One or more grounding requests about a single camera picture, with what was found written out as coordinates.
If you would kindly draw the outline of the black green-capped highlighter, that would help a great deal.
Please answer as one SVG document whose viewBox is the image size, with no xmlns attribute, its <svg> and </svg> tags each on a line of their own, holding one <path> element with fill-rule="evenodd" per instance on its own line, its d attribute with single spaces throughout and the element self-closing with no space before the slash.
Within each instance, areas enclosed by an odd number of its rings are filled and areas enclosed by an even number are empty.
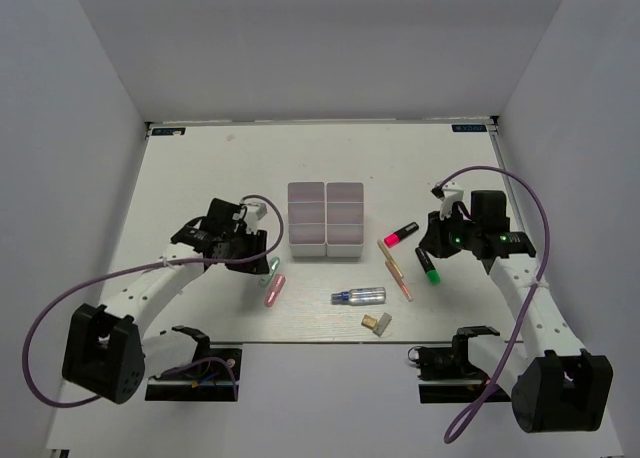
<svg viewBox="0 0 640 458">
<path fill-rule="evenodd" d="M 437 285 L 441 282 L 440 275 L 435 268 L 431 258 L 428 253 L 420 247 L 415 248 L 415 254 L 418 258 L 418 261 L 426 275 L 427 280 L 432 285 Z"/>
</svg>

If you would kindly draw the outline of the black pink-capped highlighter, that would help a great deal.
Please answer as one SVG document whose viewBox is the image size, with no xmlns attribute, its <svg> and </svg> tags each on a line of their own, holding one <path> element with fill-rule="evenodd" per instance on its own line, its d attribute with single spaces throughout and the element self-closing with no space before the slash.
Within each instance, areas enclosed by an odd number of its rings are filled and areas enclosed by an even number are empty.
<svg viewBox="0 0 640 458">
<path fill-rule="evenodd" d="M 384 238 L 384 244 L 391 248 L 399 244 L 404 239 L 408 238 L 412 234 L 419 230 L 419 225 L 416 222 L 411 222 Z"/>
</svg>

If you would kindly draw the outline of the yellow slim highlighter pen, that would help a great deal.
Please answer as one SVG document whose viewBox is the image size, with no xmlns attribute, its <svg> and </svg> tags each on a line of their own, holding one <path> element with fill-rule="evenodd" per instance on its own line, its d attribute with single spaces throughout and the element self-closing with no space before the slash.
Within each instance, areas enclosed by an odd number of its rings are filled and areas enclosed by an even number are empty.
<svg viewBox="0 0 640 458">
<path fill-rule="evenodd" d="M 388 247 L 385 245 L 385 243 L 381 240 L 378 239 L 377 240 L 377 245 L 379 247 L 379 249 L 381 250 L 381 252 L 383 253 L 386 263 L 390 266 L 392 272 L 400 279 L 403 278 L 403 274 L 400 270 L 400 268 L 398 267 L 397 263 L 395 262 L 394 258 L 392 257 Z"/>
</svg>

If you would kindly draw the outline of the green translucent highlighter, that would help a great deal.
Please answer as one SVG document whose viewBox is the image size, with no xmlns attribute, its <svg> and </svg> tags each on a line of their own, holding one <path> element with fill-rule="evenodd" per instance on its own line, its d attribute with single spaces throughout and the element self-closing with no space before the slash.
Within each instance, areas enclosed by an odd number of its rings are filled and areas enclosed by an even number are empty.
<svg viewBox="0 0 640 458">
<path fill-rule="evenodd" d="M 279 257 L 273 257 L 269 260 L 268 262 L 268 273 L 265 275 L 262 275 L 259 279 L 259 285 L 261 287 L 267 287 L 271 281 L 273 280 L 274 276 L 277 274 L 277 270 L 280 266 L 280 258 Z"/>
</svg>

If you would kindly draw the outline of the pink translucent highlighter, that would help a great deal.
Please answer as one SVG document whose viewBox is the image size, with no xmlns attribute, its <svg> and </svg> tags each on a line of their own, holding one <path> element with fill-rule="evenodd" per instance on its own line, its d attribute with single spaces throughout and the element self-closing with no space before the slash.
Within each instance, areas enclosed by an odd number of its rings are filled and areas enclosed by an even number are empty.
<svg viewBox="0 0 640 458">
<path fill-rule="evenodd" d="M 286 277 L 282 274 L 276 274 L 272 279 L 267 291 L 264 305 L 268 308 L 272 307 L 286 283 Z"/>
</svg>

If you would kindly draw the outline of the clear blue-capped spray bottle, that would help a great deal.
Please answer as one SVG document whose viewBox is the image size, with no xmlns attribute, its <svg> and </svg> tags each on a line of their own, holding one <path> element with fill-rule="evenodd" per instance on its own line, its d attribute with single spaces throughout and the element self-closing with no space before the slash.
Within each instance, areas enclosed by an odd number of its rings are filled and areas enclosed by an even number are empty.
<svg viewBox="0 0 640 458">
<path fill-rule="evenodd" d="M 386 290 L 383 287 L 355 288 L 331 294 L 333 305 L 370 306 L 386 302 Z"/>
</svg>

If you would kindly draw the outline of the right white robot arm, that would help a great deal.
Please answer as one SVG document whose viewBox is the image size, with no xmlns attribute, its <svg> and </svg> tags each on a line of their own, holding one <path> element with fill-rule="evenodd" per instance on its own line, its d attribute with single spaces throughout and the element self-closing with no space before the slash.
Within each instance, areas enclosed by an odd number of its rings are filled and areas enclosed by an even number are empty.
<svg viewBox="0 0 640 458">
<path fill-rule="evenodd" d="M 505 193 L 474 191 L 466 208 L 464 192 L 453 182 L 432 192 L 441 206 L 427 217 L 420 250 L 436 258 L 470 252 L 515 320 L 515 336 L 508 340 L 488 325 L 459 329 L 452 339 L 453 368 L 466 377 L 486 373 L 484 396 L 504 392 L 526 433 L 598 430 L 612 365 L 607 357 L 588 352 L 563 318 L 536 274 L 541 263 L 529 237 L 510 228 Z"/>
</svg>

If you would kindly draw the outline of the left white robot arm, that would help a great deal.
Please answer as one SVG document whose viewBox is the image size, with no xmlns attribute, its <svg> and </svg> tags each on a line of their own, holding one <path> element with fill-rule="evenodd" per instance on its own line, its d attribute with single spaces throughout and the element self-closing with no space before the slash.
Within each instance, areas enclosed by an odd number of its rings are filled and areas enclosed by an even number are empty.
<svg viewBox="0 0 640 458">
<path fill-rule="evenodd" d="M 122 404 L 148 377 L 205 374 L 213 354 L 204 332 L 186 325 L 148 330 L 214 264 L 267 274 L 267 233 L 259 226 L 266 214 L 266 204 L 256 200 L 234 204 L 213 199 L 208 212 L 183 225 L 158 261 L 134 282 L 96 306 L 81 305 L 71 317 L 63 378 Z"/>
</svg>

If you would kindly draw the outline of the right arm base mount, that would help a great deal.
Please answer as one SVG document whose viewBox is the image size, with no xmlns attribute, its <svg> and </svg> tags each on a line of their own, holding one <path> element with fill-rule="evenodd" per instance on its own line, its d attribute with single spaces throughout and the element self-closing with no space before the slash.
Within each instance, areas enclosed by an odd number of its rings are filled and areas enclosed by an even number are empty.
<svg viewBox="0 0 640 458">
<path fill-rule="evenodd" d="M 468 358 L 471 338 L 500 336 L 489 326 L 459 328 L 445 345 L 414 346 L 407 359 L 418 371 L 421 404 L 470 404 L 487 387 L 489 375 Z"/>
</svg>

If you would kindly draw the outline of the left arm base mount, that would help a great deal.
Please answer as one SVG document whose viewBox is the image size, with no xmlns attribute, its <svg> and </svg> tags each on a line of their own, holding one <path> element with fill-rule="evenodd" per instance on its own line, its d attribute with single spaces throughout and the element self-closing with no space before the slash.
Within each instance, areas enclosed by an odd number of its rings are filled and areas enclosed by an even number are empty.
<svg viewBox="0 0 640 458">
<path fill-rule="evenodd" d="M 142 342 L 147 402 L 236 402 L 243 349 L 215 344 L 192 327 L 174 326 Z"/>
</svg>

